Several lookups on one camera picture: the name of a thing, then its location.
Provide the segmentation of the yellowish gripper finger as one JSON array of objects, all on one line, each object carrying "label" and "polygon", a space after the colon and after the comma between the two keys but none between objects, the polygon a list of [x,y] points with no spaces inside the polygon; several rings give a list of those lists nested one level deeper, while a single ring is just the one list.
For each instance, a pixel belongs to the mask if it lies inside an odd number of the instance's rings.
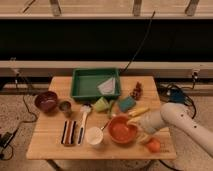
[{"label": "yellowish gripper finger", "polygon": [[134,125],[134,126],[137,126],[137,121],[136,120],[133,120],[133,119],[130,119],[127,121],[127,125]]}]

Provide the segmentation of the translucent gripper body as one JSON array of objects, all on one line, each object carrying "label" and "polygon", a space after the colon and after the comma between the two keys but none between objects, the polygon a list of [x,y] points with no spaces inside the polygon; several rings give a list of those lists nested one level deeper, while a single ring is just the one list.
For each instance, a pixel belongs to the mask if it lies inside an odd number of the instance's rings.
[{"label": "translucent gripper body", "polygon": [[146,117],[136,117],[135,124],[138,128],[138,142],[140,144],[146,144],[151,140],[151,136],[154,134],[154,130],[148,124]]}]

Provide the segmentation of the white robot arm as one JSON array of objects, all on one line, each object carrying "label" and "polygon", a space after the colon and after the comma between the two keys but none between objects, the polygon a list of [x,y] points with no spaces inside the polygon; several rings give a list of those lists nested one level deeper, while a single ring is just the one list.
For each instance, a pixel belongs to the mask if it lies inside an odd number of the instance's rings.
[{"label": "white robot arm", "polygon": [[138,119],[130,119],[127,124],[136,126],[148,135],[167,126],[175,126],[213,158],[213,132],[196,123],[188,112],[189,109],[183,104],[165,103],[159,110],[147,112]]}]

